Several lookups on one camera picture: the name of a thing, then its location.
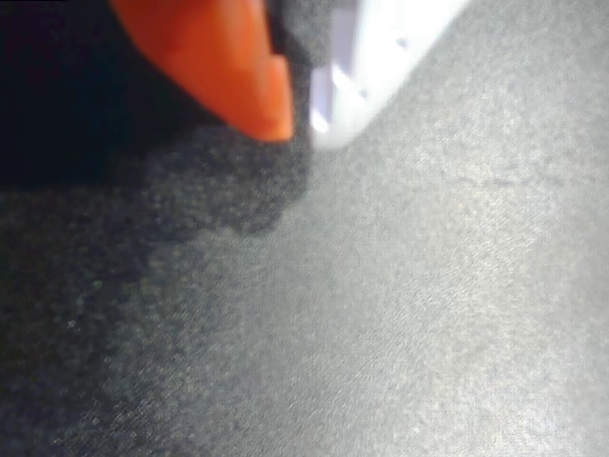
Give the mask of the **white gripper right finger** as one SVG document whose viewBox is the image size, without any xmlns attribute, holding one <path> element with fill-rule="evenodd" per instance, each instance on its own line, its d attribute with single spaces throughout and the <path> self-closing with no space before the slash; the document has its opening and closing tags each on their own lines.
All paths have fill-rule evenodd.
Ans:
<svg viewBox="0 0 609 457">
<path fill-rule="evenodd" d="M 326 61 L 311 72 L 311 146 L 341 149 L 362 134 L 467 5 L 372 0 L 333 8 Z"/>
</svg>

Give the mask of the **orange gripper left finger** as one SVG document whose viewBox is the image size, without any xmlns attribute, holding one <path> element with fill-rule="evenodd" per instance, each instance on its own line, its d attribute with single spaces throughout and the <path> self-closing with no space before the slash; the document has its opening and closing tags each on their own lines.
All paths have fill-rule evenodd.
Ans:
<svg viewBox="0 0 609 457">
<path fill-rule="evenodd" d="M 246 136 L 294 133 L 288 63 L 273 52 L 262 1 L 114 0 L 134 47 L 196 102 Z"/>
</svg>

